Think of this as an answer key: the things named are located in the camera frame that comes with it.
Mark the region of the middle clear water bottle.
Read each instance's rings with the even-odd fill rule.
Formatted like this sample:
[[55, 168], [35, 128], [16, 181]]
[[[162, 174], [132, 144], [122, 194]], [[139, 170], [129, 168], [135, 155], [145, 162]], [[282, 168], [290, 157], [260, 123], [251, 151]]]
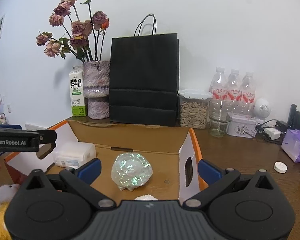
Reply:
[[241, 80], [239, 78], [239, 70], [232, 69], [228, 77], [228, 99], [230, 101], [241, 101], [242, 88]]

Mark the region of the iridescent plastic wrap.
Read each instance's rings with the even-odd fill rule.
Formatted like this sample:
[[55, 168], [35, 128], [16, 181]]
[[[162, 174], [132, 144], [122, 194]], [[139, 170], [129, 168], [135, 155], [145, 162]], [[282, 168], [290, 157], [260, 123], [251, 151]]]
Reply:
[[121, 191], [145, 185], [152, 175], [151, 164], [139, 153], [119, 154], [111, 168], [111, 179]]

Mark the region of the empty clear glass jar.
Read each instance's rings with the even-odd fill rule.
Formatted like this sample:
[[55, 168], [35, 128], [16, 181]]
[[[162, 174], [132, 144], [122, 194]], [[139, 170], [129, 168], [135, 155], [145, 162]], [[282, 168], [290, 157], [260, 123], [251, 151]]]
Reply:
[[232, 101], [212, 99], [209, 102], [209, 133], [217, 138], [226, 135], [226, 129], [231, 121], [234, 110]]

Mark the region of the black upright device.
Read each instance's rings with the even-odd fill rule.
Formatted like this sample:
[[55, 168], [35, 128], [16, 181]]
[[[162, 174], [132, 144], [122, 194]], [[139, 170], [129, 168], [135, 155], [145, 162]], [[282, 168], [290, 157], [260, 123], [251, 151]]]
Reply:
[[297, 105], [292, 104], [288, 116], [288, 128], [300, 130], [300, 111], [297, 110]]

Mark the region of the yellow white plush toy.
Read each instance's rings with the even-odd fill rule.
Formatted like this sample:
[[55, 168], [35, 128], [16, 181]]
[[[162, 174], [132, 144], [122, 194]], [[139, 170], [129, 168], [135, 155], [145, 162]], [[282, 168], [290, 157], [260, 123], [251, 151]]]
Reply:
[[0, 187], [0, 240], [11, 239], [4, 222], [4, 215], [19, 188], [19, 184], [2, 185]]

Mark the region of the small white round disc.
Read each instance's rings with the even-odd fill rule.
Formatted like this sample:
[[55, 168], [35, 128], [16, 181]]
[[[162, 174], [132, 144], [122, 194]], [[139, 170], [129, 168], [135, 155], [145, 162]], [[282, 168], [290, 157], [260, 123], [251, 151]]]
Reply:
[[288, 167], [285, 163], [276, 161], [274, 163], [274, 170], [280, 174], [285, 174], [288, 170]]

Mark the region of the green white milk carton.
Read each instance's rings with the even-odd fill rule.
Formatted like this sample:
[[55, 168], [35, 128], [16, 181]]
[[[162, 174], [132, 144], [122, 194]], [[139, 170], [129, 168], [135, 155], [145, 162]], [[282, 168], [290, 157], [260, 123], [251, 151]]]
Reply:
[[72, 116], [87, 116], [88, 101], [83, 95], [82, 66], [74, 66], [69, 73], [69, 89]]

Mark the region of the clear container with seeds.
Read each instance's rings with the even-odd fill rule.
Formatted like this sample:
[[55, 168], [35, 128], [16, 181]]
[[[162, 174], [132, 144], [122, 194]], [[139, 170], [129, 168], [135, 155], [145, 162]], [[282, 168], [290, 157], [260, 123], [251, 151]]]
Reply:
[[194, 129], [205, 129], [208, 117], [209, 101], [212, 94], [204, 90], [180, 89], [179, 125]]

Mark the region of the translucent plastic wipes box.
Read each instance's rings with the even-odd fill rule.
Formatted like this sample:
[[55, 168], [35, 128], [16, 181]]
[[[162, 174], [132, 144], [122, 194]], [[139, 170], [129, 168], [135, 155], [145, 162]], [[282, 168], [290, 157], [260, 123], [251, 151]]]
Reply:
[[69, 141], [57, 146], [52, 155], [55, 165], [59, 167], [81, 167], [96, 158], [96, 149], [91, 143]]

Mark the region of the clear water bottle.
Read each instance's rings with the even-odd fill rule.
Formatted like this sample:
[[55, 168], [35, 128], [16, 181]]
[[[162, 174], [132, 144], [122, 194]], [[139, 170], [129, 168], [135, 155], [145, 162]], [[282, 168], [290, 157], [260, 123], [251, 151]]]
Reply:
[[239, 78], [239, 70], [232, 69], [228, 77], [228, 99], [230, 101], [241, 101], [242, 88], [241, 80]]
[[212, 94], [212, 98], [216, 100], [226, 100], [228, 95], [227, 84], [228, 81], [224, 74], [224, 68], [217, 67], [209, 89], [209, 92]]
[[253, 73], [246, 72], [242, 80], [242, 97], [241, 101], [245, 103], [254, 103], [256, 85]]

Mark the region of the red orange cardboard box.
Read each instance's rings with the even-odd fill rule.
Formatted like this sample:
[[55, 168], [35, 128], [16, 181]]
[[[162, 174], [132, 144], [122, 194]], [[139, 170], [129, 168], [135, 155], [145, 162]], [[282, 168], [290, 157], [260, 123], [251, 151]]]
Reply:
[[[158, 200], [185, 200], [207, 188], [198, 171], [202, 154], [195, 132], [186, 127], [97, 124], [64, 120], [51, 127], [57, 133], [56, 147], [67, 142], [93, 144], [101, 161], [101, 174], [92, 187], [113, 199], [134, 200], [149, 194]], [[135, 167], [136, 157], [144, 157], [152, 175], [133, 190], [117, 185], [120, 164]]]

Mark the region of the white tissue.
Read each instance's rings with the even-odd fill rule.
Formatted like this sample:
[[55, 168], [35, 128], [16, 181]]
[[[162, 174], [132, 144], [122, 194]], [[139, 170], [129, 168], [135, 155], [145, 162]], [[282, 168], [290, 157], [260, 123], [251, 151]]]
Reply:
[[156, 200], [158, 200], [158, 199], [155, 198], [155, 197], [153, 197], [153, 196], [150, 195], [150, 194], [145, 194], [145, 195], [136, 197], [134, 200], [135, 200], [135, 201], [156, 201]]

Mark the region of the dried pink rose bouquet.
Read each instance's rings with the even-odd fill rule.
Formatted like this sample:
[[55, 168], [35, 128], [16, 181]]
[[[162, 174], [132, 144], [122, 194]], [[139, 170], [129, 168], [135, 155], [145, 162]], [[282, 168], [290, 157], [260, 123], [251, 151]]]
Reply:
[[89, 18], [80, 20], [76, 3], [78, 0], [60, 0], [49, 17], [52, 27], [62, 27], [65, 34], [54, 37], [51, 32], [39, 32], [36, 44], [44, 46], [44, 54], [48, 57], [66, 58], [72, 54], [81, 62], [97, 62], [102, 59], [104, 38], [110, 25], [110, 19], [101, 10], [92, 12], [92, 0], [82, 4], [88, 6]]

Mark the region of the left clear water bottle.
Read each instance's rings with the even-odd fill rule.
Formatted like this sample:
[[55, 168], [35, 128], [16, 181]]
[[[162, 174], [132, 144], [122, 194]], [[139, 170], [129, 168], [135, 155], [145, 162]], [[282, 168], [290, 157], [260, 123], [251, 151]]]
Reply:
[[216, 100], [226, 100], [228, 95], [227, 84], [228, 81], [224, 74], [224, 68], [217, 67], [209, 89], [209, 92], [212, 94], [212, 98]]

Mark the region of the black paper shopping bag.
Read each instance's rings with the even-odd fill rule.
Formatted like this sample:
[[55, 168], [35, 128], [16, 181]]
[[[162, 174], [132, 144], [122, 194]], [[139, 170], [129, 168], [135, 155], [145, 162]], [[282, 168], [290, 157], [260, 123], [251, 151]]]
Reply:
[[179, 39], [176, 33], [114, 38], [110, 55], [110, 120], [174, 126], [179, 113]]

